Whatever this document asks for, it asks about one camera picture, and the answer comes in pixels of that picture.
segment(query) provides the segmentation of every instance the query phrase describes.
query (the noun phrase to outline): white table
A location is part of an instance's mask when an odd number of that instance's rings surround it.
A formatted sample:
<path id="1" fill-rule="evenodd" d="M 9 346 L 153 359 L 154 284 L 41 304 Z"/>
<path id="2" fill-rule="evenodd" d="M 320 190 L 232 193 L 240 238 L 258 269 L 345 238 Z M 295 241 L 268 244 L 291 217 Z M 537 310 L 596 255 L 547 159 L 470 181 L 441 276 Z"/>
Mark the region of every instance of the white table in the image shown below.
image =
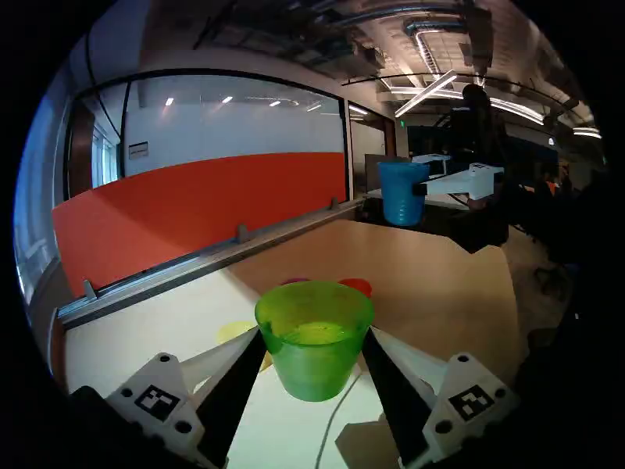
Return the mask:
<path id="1" fill-rule="evenodd" d="M 382 189 L 374 189 L 372 191 L 368 191 L 365 194 L 365 197 L 370 197 L 372 199 L 382 199 Z M 425 196 L 426 205 L 430 206 L 439 206 L 444 207 L 446 209 L 456 209 L 456 210 L 468 210 L 469 207 L 463 205 L 462 203 L 454 200 L 449 194 L 433 194 Z"/>
<path id="2" fill-rule="evenodd" d="M 222 326 L 254 321 L 260 294 L 293 277 L 366 278 L 374 325 L 442 360 L 467 351 L 507 382 L 521 361 L 516 301 L 500 248 L 471 255 L 447 238 L 338 220 L 68 330 L 70 391 L 90 385 L 107 396 L 157 353 L 186 360 L 211 349 Z M 252 388 L 228 467 L 315 467 L 342 393 L 304 403 L 267 368 Z M 365 373 L 336 413 L 320 467 L 344 468 L 345 460 L 358 458 L 357 467 L 393 467 L 397 454 L 388 426 L 378 422 L 381 414 Z"/>

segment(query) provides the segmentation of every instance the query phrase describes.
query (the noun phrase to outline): blue cup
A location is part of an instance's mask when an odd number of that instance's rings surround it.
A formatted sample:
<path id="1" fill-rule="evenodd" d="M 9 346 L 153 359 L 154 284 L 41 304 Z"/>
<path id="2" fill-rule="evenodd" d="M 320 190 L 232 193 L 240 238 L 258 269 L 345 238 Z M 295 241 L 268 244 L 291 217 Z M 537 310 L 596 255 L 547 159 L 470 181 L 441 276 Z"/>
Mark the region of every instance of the blue cup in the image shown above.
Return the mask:
<path id="1" fill-rule="evenodd" d="M 425 197 L 413 195 L 413 184 L 427 181 L 427 164 L 380 162 L 377 164 L 382 183 L 384 218 L 399 227 L 418 224 L 423 215 Z"/>

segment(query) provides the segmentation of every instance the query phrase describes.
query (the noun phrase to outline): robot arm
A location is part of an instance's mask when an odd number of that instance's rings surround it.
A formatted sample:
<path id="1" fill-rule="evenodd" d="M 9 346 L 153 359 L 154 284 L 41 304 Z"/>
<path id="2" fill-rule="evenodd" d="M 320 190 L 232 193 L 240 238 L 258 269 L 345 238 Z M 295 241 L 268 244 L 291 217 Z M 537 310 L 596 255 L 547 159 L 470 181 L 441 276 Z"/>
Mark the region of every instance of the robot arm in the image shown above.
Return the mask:
<path id="1" fill-rule="evenodd" d="M 170 452 L 223 469 L 265 351 L 253 328 L 182 363 L 159 353 L 106 402 Z M 443 460 L 518 404 L 513 392 L 468 353 L 444 362 L 371 328 L 362 354 L 402 467 Z"/>
<path id="2" fill-rule="evenodd" d="M 468 193 L 470 199 L 478 200 L 494 193 L 496 177 L 501 177 L 503 172 L 502 167 L 471 163 L 468 170 L 413 185 L 412 193 L 414 195 Z"/>

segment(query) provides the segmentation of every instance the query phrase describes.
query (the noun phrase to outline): green cup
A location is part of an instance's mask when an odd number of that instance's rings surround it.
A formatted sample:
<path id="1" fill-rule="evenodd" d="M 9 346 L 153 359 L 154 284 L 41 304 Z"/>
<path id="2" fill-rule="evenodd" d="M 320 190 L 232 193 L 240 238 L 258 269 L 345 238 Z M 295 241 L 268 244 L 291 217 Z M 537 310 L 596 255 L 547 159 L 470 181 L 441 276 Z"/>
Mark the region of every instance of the green cup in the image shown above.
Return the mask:
<path id="1" fill-rule="evenodd" d="M 267 292 L 255 315 L 284 388 L 319 402 L 344 388 L 373 321 L 373 304 L 354 288 L 303 281 Z"/>

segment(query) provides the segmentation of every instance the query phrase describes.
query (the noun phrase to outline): orange panel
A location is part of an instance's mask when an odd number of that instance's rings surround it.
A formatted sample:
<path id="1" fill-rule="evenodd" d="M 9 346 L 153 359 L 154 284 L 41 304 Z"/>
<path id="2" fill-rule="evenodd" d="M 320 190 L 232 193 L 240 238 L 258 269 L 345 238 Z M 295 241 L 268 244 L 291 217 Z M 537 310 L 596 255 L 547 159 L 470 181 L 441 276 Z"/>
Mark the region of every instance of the orange panel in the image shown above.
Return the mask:
<path id="1" fill-rule="evenodd" d="M 236 236 L 345 201 L 343 153 L 207 159 L 127 177 L 52 211 L 76 296 Z"/>

